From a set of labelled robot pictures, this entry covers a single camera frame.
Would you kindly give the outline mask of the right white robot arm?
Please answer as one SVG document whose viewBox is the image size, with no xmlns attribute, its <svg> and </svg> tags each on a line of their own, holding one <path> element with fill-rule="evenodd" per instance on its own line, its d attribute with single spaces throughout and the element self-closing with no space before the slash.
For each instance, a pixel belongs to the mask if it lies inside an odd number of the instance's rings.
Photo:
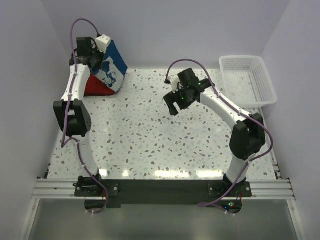
<svg viewBox="0 0 320 240">
<path fill-rule="evenodd" d="M 230 197 L 241 190 L 241 184 L 246 180 L 247 170 L 244 169 L 266 144 L 263 118 L 256 113 L 250 120 L 236 110 L 241 111 L 230 100 L 224 103 L 224 95 L 215 92 L 208 78 L 199 80 L 192 68 L 188 68 L 177 76 L 167 76 L 165 84 L 171 85 L 171 92 L 163 99 L 172 116 L 179 112 L 174 106 L 177 104 L 181 110 L 189 108 L 194 102 L 201 103 L 213 110 L 231 129 L 229 148 L 232 160 L 227 172 L 223 176 L 223 192 Z"/>
</svg>

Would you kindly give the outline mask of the blue t shirt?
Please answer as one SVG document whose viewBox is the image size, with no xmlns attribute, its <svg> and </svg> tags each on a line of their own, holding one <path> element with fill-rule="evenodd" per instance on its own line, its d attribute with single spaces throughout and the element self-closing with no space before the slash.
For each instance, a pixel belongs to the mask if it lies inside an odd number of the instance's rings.
<svg viewBox="0 0 320 240">
<path fill-rule="evenodd" d="M 108 88 L 117 93 L 124 83 L 127 70 L 128 66 L 118 51 L 115 42 L 111 40 L 100 69 L 92 73 Z"/>
</svg>

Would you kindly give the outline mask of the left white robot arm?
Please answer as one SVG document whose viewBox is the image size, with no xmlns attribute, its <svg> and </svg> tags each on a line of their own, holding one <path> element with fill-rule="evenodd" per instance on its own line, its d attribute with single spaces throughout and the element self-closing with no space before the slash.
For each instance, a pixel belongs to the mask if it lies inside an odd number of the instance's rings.
<svg viewBox="0 0 320 240">
<path fill-rule="evenodd" d="M 91 71 L 101 62 L 102 53 L 96 41 L 92 37 L 78 37 L 69 60 L 70 75 L 66 90 L 61 99 L 53 103 L 55 117 L 62 131 L 61 146 L 72 145 L 79 163 L 80 174 L 73 185 L 76 197 L 106 195 L 90 143 L 92 118 L 84 103 Z"/>
</svg>

